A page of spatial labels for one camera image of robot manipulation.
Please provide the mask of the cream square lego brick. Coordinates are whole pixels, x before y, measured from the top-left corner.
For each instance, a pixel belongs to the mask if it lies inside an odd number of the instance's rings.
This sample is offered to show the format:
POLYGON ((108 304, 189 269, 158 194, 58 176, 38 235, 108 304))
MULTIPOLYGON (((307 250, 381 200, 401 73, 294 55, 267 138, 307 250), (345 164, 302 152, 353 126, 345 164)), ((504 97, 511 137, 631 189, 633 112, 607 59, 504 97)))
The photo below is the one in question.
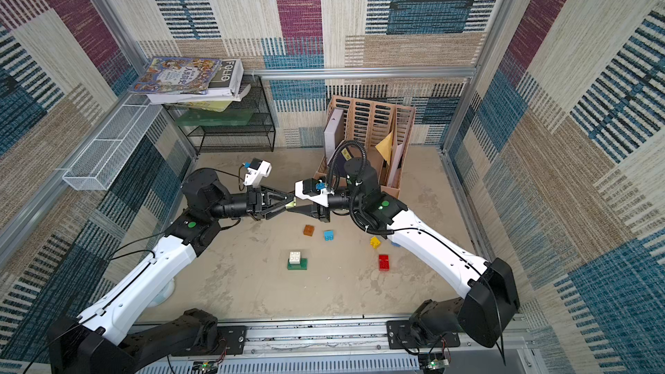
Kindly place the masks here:
POLYGON ((289 264, 290 265, 301 264, 301 253, 299 251, 292 251, 289 253, 289 264))

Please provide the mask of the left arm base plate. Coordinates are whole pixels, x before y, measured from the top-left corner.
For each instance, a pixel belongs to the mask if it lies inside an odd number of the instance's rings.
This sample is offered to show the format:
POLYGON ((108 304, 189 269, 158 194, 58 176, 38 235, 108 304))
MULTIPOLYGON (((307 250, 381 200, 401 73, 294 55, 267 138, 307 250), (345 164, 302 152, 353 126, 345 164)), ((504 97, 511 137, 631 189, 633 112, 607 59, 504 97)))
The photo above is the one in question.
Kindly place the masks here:
POLYGON ((246 326, 218 326, 218 343, 213 355, 240 356, 247 337, 246 326))

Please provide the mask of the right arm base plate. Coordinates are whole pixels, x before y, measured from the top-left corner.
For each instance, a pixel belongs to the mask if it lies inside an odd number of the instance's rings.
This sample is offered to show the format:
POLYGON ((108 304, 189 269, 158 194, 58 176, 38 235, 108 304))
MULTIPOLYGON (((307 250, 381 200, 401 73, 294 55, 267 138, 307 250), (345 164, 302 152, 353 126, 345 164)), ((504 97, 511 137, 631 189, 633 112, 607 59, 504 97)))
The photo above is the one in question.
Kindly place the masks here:
POLYGON ((443 345, 450 348, 459 347, 461 341, 457 332, 445 332, 444 334, 427 337, 425 333, 417 333, 408 320, 388 320, 385 323, 386 335, 389 348, 391 350, 406 349, 417 350, 423 353, 434 347, 434 350, 441 351, 443 345))

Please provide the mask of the brown square lego brick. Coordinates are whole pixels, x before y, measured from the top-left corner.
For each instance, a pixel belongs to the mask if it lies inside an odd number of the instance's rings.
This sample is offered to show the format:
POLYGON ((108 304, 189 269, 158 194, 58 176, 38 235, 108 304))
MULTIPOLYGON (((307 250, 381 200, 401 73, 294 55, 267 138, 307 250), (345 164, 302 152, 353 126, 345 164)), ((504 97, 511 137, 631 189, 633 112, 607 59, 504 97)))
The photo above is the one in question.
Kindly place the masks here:
POLYGON ((306 225, 303 230, 303 235, 306 235, 307 237, 312 237, 313 233, 314 233, 314 227, 312 225, 306 225))

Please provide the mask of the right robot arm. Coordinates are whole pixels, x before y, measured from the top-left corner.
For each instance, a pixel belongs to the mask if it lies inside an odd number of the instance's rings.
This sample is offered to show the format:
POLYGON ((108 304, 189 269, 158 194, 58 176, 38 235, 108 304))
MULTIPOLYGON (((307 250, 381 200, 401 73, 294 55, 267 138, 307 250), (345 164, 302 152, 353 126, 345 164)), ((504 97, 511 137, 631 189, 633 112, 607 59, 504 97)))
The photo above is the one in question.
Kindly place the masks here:
POLYGON ((488 261, 448 240, 419 218, 405 203, 384 192, 373 167, 352 159, 346 186, 339 189, 320 179, 301 180, 294 194, 327 215, 348 211, 365 233, 383 237, 407 249, 443 277, 458 294, 457 305, 424 301, 410 318, 411 334, 430 342, 443 334, 454 315, 460 329, 481 346, 502 343, 503 332, 519 311, 514 273, 500 258, 488 261))

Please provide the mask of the long green lego brick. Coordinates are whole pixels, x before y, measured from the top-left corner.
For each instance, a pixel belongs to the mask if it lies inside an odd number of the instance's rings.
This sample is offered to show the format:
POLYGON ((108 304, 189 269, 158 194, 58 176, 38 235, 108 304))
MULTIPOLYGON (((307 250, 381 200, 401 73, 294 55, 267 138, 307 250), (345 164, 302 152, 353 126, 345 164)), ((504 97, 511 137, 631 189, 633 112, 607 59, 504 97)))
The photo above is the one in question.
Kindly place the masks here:
POLYGON ((287 264, 287 269, 288 270, 307 270, 308 269, 308 259, 307 258, 301 258, 301 260, 298 263, 289 262, 287 264))

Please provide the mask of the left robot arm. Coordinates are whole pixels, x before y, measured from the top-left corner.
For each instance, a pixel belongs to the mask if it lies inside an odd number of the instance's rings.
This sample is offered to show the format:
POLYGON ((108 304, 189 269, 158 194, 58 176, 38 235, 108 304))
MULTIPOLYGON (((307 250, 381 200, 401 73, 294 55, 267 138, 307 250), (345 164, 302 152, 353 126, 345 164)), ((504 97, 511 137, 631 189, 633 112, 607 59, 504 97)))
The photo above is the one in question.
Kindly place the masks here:
POLYGON ((222 219, 270 219, 294 200, 291 192, 263 185, 232 194, 218 173, 202 168, 182 185, 187 209, 156 246, 113 289, 75 319, 63 317, 48 330, 54 373, 135 373, 173 353, 216 353, 222 346, 218 318, 190 309, 169 323, 131 334, 138 317, 176 275, 211 245, 222 219))

